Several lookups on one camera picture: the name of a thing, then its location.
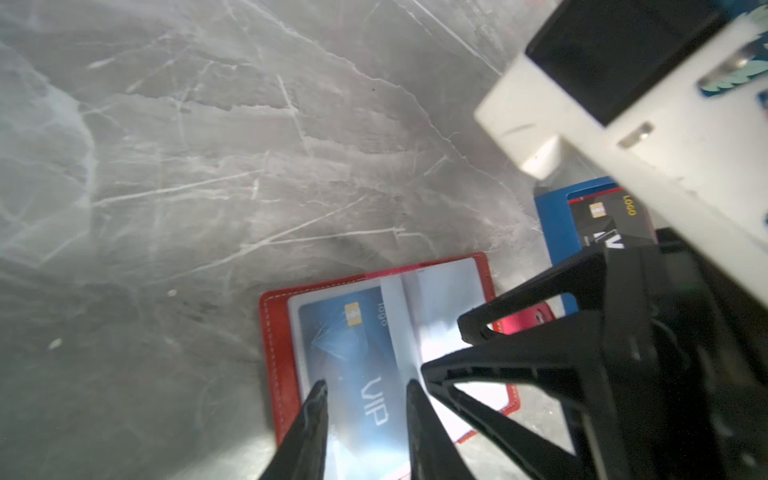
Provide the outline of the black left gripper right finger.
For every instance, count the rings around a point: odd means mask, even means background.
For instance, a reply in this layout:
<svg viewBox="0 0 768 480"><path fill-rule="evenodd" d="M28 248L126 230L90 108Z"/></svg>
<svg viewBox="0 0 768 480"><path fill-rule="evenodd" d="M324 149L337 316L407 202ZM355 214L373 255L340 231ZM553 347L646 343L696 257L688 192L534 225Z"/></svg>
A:
<svg viewBox="0 0 768 480"><path fill-rule="evenodd" d="M406 393L411 478L473 479L419 382L411 380Z"/></svg>

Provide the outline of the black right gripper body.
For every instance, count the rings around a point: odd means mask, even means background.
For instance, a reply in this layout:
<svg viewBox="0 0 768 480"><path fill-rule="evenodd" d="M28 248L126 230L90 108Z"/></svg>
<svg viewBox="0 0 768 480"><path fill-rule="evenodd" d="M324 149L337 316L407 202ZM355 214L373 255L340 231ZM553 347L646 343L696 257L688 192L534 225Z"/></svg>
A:
<svg viewBox="0 0 768 480"><path fill-rule="evenodd" d="M582 479L763 479L767 311L690 244L594 245L577 303L599 305L606 387L576 422Z"/></svg>

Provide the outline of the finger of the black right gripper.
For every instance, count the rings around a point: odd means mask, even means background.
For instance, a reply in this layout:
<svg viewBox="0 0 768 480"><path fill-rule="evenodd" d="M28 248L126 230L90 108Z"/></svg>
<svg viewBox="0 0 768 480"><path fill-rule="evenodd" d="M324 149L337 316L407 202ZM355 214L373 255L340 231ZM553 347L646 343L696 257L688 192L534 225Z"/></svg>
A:
<svg viewBox="0 0 768 480"><path fill-rule="evenodd" d="M488 437L533 479L615 479L617 437L603 405L603 317L578 312L424 364L429 393ZM578 412L587 452L570 454L459 389L469 382L531 385Z"/></svg>
<svg viewBox="0 0 768 480"><path fill-rule="evenodd" d="M458 318L461 338L480 345L500 336L489 325L560 295L574 297L580 310L601 310L606 282L606 248L595 245Z"/></svg>

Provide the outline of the blue VIP card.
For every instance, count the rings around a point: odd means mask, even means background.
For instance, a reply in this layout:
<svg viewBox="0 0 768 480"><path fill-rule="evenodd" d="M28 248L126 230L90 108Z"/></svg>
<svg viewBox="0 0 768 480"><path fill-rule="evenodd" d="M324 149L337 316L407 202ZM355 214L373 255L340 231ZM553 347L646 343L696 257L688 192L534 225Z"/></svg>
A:
<svg viewBox="0 0 768 480"><path fill-rule="evenodd" d="M405 386L377 281L290 302L300 390L327 386L328 479L408 474Z"/></svg>

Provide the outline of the red leather card holder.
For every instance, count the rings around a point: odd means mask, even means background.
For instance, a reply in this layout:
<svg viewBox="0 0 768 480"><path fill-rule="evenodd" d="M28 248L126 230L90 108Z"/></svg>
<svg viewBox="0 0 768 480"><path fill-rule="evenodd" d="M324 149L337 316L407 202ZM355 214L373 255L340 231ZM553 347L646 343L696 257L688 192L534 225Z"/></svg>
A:
<svg viewBox="0 0 768 480"><path fill-rule="evenodd" d="M263 294L259 316L266 351L276 437L283 440L302 402L294 353L290 302L299 295L379 282L388 325L405 386L420 378L421 366L464 348L458 328L463 313L495 295L487 256L476 252L421 264L355 275Z"/></svg>

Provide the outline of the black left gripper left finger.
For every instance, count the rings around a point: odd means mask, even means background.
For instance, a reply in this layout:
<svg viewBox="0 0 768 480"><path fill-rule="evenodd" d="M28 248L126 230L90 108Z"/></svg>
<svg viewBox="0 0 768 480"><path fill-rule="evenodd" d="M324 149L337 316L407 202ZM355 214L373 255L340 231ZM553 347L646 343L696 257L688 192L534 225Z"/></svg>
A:
<svg viewBox="0 0 768 480"><path fill-rule="evenodd" d="M260 480L322 480L328 442L328 387L317 381Z"/></svg>

